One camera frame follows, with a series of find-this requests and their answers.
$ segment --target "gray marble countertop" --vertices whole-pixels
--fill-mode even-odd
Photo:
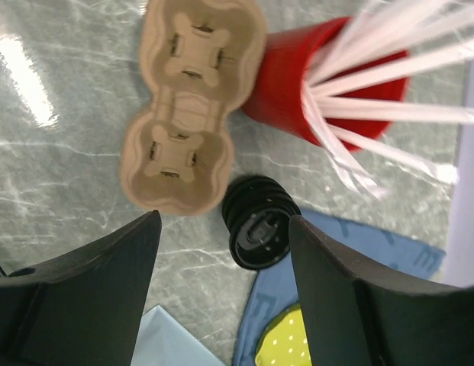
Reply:
[[[142,214],[118,181],[128,121],[150,97],[137,48],[147,0],[0,0],[0,263],[7,271],[97,239]],[[349,0],[259,0],[271,31],[352,14]],[[409,98],[460,104],[464,68],[414,78]],[[450,188],[361,152],[391,194],[346,190],[319,148],[231,115],[234,176],[260,173],[296,201],[443,247]],[[456,127],[396,124],[392,146],[452,162]],[[253,273],[227,250],[217,210],[164,217],[147,309],[161,303],[229,363]]]

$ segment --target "stack of black lids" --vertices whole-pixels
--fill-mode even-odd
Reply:
[[[260,270],[289,253],[289,220],[301,211],[278,182],[253,175],[230,185],[222,214],[235,262],[245,269]]]

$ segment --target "straw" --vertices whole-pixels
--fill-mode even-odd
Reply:
[[[413,5],[410,5],[403,11],[398,11],[390,19],[383,22],[383,24],[364,32],[364,35],[356,40],[353,46],[340,55],[340,58],[334,64],[334,71],[349,69],[352,65],[356,64],[358,57],[368,58],[369,55],[374,55],[383,47],[387,47],[389,44],[400,40],[411,29],[415,29],[432,14],[437,13],[452,1],[421,0],[414,2]]]
[[[338,54],[343,51],[343,48],[348,45],[350,40],[356,36],[357,31],[364,25],[367,18],[384,0],[368,0],[357,12],[356,16],[347,23],[343,30],[339,33],[336,40],[331,44],[331,50],[325,56],[324,61],[320,65],[320,69],[314,72],[309,79],[311,85],[320,82],[330,75],[331,63],[336,61]]]
[[[428,159],[422,158],[405,152],[395,147],[387,146],[384,143],[369,139],[343,128],[330,126],[335,135],[343,141],[352,143],[364,150],[384,156],[387,159],[399,162],[402,165],[409,166],[420,172],[423,172],[437,181],[448,185],[454,185],[458,182],[459,176],[457,168],[449,164],[437,164]]]
[[[315,97],[339,95],[471,59],[474,59],[474,37],[424,55],[399,59],[330,80],[315,87],[313,92]]]
[[[474,124],[474,108],[336,97],[317,103],[327,118]]]
[[[381,57],[410,49],[429,40],[435,40],[454,31],[461,30],[474,25],[474,4],[464,6],[460,10],[446,15],[436,21],[413,28],[407,35],[400,40],[396,40],[377,50],[375,53],[357,55],[356,59],[351,60],[348,67],[354,67],[380,59]]]
[[[354,159],[325,122],[315,100],[311,96],[311,89],[307,82],[303,85],[301,98],[305,118],[323,147],[331,154],[329,158],[340,180],[352,191],[358,191],[350,178],[349,172],[351,172],[357,182],[370,194],[378,199],[383,197],[386,191],[370,178],[369,173]]]

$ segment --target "yellow fabric with white dots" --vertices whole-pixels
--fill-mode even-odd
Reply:
[[[311,366],[301,307],[294,306],[274,319],[260,340],[257,366]]]

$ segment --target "red cup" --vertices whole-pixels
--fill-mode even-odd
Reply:
[[[349,20],[350,18],[338,18],[310,27],[270,34],[255,89],[242,107],[245,114],[260,123],[278,128],[301,137],[314,145],[321,146],[303,114],[301,87],[306,69],[313,55],[333,40]],[[408,56],[408,51],[402,51],[347,70],[332,79]],[[351,91],[341,95],[341,97],[402,101],[408,80],[408,78],[398,79],[381,85],[374,85]],[[335,118],[328,118],[327,122],[375,140],[392,123],[390,121]],[[359,149],[349,143],[345,143],[345,146],[350,151]]]

